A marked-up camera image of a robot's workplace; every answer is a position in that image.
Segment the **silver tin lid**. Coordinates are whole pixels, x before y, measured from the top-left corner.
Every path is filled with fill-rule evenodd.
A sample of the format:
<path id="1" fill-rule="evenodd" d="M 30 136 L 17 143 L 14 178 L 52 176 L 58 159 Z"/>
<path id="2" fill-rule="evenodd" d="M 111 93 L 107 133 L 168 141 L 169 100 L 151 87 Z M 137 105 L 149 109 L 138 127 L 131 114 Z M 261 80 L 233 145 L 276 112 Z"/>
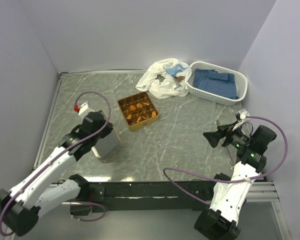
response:
<path id="1" fill-rule="evenodd" d="M 114 148 L 120 144 L 121 140 L 115 130 L 112 130 L 104 138 L 100 138 L 97 143 L 91 148 L 93 154 L 98 158 L 102 159 L 108 155 Z"/>

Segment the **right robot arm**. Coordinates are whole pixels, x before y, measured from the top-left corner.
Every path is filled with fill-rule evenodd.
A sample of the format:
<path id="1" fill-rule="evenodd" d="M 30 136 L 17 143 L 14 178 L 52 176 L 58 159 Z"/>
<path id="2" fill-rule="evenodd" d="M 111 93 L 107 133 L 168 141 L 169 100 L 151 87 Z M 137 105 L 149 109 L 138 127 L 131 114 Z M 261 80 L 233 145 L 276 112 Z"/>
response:
<path id="1" fill-rule="evenodd" d="M 212 201 L 198 217 L 194 229 L 209 240 L 235 240 L 241 230 L 238 228 L 241 208 L 246 201 L 250 187 L 267 163 L 264 152 L 276 137 L 270 128 L 260 125 L 252 136 L 246 136 L 235 124 L 221 125 L 216 131 L 203 133 L 209 144 L 215 148 L 221 139 L 222 147 L 236 148 L 237 161 L 231 177 L 220 173 L 218 182 L 209 186 Z"/>

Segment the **clear plastic tray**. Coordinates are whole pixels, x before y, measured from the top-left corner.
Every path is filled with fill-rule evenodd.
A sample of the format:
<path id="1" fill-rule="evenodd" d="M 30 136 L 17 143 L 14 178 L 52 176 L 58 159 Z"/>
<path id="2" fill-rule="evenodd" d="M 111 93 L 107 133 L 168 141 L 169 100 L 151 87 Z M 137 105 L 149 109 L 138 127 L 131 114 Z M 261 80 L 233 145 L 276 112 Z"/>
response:
<path id="1" fill-rule="evenodd" d="M 215 102 L 191 94 L 176 96 L 164 124 L 160 146 L 204 158 L 208 141 L 203 133 L 213 128 L 215 109 Z"/>

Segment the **metal tongs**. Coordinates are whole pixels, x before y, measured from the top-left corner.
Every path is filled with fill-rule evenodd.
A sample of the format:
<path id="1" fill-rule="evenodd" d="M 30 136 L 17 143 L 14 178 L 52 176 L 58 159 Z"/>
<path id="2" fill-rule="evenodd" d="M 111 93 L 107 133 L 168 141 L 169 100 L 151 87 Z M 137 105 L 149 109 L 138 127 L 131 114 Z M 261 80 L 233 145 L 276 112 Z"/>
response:
<path id="1" fill-rule="evenodd" d="M 226 156 L 228 158 L 228 162 L 232 168 L 234 168 L 237 160 L 236 149 L 233 146 L 226 146 L 225 148 Z"/>

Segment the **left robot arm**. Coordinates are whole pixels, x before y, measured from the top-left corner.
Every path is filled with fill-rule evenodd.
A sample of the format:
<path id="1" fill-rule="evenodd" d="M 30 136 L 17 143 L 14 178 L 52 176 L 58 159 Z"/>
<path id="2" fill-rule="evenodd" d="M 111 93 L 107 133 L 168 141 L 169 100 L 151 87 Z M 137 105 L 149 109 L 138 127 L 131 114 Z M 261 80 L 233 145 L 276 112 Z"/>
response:
<path id="1" fill-rule="evenodd" d="M 93 206 L 90 182 L 79 174 L 53 189 L 48 187 L 112 132 L 113 125 L 102 111 L 88 112 L 26 179 L 10 190 L 0 189 L 0 234 L 24 236 L 43 215 L 68 200 Z"/>

